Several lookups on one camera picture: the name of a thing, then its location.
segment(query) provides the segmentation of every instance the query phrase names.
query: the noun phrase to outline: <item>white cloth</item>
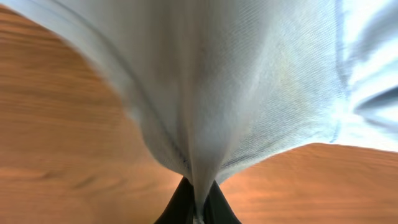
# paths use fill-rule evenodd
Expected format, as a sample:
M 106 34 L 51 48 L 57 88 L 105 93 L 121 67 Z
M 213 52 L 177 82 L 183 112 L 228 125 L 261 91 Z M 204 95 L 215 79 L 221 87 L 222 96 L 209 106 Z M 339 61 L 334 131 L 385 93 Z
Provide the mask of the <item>white cloth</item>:
M 74 46 L 121 95 L 198 207 L 313 142 L 398 151 L 396 0 L 3 0 Z

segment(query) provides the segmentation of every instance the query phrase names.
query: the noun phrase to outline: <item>white fabric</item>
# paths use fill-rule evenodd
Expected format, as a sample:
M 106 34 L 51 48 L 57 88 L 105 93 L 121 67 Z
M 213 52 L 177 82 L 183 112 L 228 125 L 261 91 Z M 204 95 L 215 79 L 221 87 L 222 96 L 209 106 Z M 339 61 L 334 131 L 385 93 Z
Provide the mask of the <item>white fabric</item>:
M 395 0 L 3 2 L 86 56 L 199 208 L 214 179 L 304 144 L 398 150 Z

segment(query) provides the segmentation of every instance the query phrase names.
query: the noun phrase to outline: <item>gray fabric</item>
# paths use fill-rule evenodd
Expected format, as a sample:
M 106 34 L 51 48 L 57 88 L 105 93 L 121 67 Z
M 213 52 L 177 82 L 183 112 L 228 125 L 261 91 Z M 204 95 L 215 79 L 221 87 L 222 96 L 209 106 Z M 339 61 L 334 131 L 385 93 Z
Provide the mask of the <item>gray fabric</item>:
M 87 57 L 152 155 L 194 185 L 198 208 L 214 179 L 313 142 L 360 145 L 357 127 L 369 126 L 348 94 L 360 85 L 346 57 L 359 49 L 345 36 L 352 1 L 4 2 Z M 396 150 L 396 132 L 378 127 Z

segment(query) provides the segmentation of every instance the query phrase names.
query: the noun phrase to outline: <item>brown wooden surface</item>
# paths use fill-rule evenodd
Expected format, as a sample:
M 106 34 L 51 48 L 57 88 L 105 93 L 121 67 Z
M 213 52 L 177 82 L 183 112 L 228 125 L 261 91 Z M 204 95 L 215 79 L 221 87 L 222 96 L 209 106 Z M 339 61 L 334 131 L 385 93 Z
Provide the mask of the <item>brown wooden surface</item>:
M 53 34 L 0 7 L 0 223 L 153 223 L 180 176 Z M 243 223 L 398 223 L 398 154 L 311 145 L 221 185 Z

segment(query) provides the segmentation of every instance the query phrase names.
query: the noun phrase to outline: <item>black object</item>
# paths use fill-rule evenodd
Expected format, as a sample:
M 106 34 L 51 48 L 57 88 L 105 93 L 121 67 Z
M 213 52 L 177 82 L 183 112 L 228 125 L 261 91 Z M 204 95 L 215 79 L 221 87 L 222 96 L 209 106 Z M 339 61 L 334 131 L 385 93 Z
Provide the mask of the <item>black object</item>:
M 195 214 L 193 186 L 185 177 L 175 190 L 169 204 L 155 224 L 192 224 Z M 218 184 L 214 181 L 203 207 L 205 224 L 241 223 L 229 207 Z

